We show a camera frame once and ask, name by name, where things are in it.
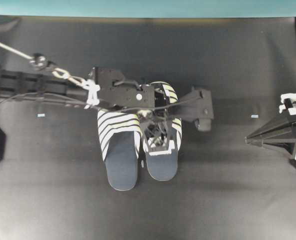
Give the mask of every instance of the black backdrop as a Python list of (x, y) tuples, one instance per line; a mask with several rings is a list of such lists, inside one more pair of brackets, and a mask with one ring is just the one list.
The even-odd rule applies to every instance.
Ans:
[[(183, 125), (173, 180), (157, 182), (140, 167), (136, 187), (118, 192), (101, 161), (96, 112), (1, 106), (0, 239), (296, 239), (296, 170), (244, 144), (277, 114), (279, 95), (296, 92), (294, 18), (0, 17), (0, 41), (77, 76), (101, 66), (169, 82), (179, 96), (203, 86), (215, 112), (210, 133)], [(2, 49), (0, 63), (31, 72)]]

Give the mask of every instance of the wire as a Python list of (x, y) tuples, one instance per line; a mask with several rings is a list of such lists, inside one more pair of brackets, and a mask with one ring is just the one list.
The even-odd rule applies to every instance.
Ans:
[[(21, 52), (17, 49), (14, 49), (13, 47), (10, 47), (8, 45), (5, 45), (4, 43), (0, 42), (0, 48), (3, 48), (5, 50), (8, 50), (16, 55), (19, 55), (27, 60), (33, 60), (34, 57), (25, 54), (24, 52)], [(84, 78), (82, 77), (75, 77), (75, 76), (71, 76), (70, 73), (62, 68), (56, 67), (53, 69), (52, 71), (53, 76), (55, 76), (58, 79), (64, 79), (64, 80), (69, 80), (70, 82), (74, 83), (77, 86), (83, 87), (82, 84), (85, 81)]]
[(15, 99), (15, 98), (17, 98), (17, 97), (25, 97), (25, 96), (27, 96), (27, 95), (36, 95), (36, 94), (38, 94), (38, 93), (37, 93), (37, 92), (29, 92), (29, 93), (25, 93), (25, 94), (17, 94), (17, 95), (14, 95), (14, 96), (12, 96), (12, 97), (9, 97), (9, 98), (7, 98), (7, 99), (4, 99), (4, 100), (0, 101), (0, 105), (6, 103), (7, 101), (10, 101), (10, 100), (12, 100), (12, 99)]
[[(12, 100), (12, 99), (15, 99), (17, 97), (26, 97), (26, 96), (29, 96), (29, 95), (37, 95), (39, 94), (38, 92), (28, 92), (28, 93), (23, 93), (23, 94), (17, 94), (17, 95), (14, 95), (12, 97), (9, 97), (7, 99), (4, 99), (3, 101), (0, 101), (0, 105)], [(65, 100), (68, 100), (68, 101), (74, 101), (74, 102), (77, 102), (79, 105), (86, 105), (87, 103), (86, 102), (83, 102), (83, 101), (80, 101), (78, 99), (75, 99), (75, 98), (72, 98), (72, 97), (68, 97), (68, 96), (63, 96), (63, 95), (59, 95), (59, 94), (55, 94), (55, 93), (50, 93), (50, 92), (46, 92), (43, 94), (44, 96), (53, 96), (53, 97), (58, 97), (58, 98), (61, 98), (61, 99), (65, 99)]]
[(124, 112), (128, 112), (128, 111), (133, 111), (133, 110), (152, 110), (152, 111), (156, 111), (156, 110), (163, 110), (163, 109), (168, 109), (174, 106), (178, 106), (178, 105), (182, 105), (188, 102), (193, 102), (195, 100), (201, 99), (202, 97), (198, 96), (198, 97), (194, 97), (191, 99), (187, 99), (184, 101), (178, 101), (176, 103), (172, 103), (172, 104), (168, 104), (166, 106), (158, 106), (158, 107), (129, 107), (129, 108), (125, 108), (125, 109), (120, 109), (120, 110), (116, 110), (116, 111), (112, 111), (112, 112), (117, 112), (117, 113), (124, 113)]
[(27, 60), (32, 60), (33, 59), (32, 56), (29, 56), (29, 55), (25, 54), (24, 52), (21, 52), (19, 50), (16, 50), (13, 47), (10, 47), (8, 45), (5, 45), (2, 42), (0, 42), (0, 48), (6, 49), (6, 50), (8, 50), (8, 51), (10, 51), (10, 52), (12, 52), (12, 53), (14, 53), (16, 55), (19, 55), (19, 56), (27, 59)]

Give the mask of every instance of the teal wall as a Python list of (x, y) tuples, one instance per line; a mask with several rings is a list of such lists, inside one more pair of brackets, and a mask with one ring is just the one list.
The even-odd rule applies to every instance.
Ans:
[(296, 0), (0, 0), (0, 15), (113, 18), (296, 16)]

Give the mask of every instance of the striped slipper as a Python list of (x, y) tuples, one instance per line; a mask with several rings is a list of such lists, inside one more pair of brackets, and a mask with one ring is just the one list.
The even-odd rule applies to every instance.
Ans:
[(138, 176), (138, 156), (142, 136), (135, 114), (98, 112), (98, 133), (102, 158), (111, 187), (132, 189)]
[[(174, 89), (166, 82), (153, 82), (151, 83), (155, 89), (163, 91), (169, 103), (178, 101), (178, 97)], [(157, 126), (157, 132), (163, 135), (156, 137), (145, 132), (143, 137), (143, 150), (146, 154), (146, 163), (150, 175), (158, 181), (168, 181), (172, 179), (178, 169), (178, 151), (181, 146), (182, 128), (181, 119), (175, 118), (173, 121), (168, 121), (167, 126)], [(167, 150), (157, 150), (158, 145), (165, 145), (166, 139), (169, 139), (169, 147)]]

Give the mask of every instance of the screw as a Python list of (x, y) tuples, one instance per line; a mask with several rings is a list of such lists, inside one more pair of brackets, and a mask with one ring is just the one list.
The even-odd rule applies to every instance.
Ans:
[(138, 93), (138, 94), (136, 95), (136, 98), (137, 98), (138, 101), (141, 101), (141, 100), (142, 100), (142, 95)]

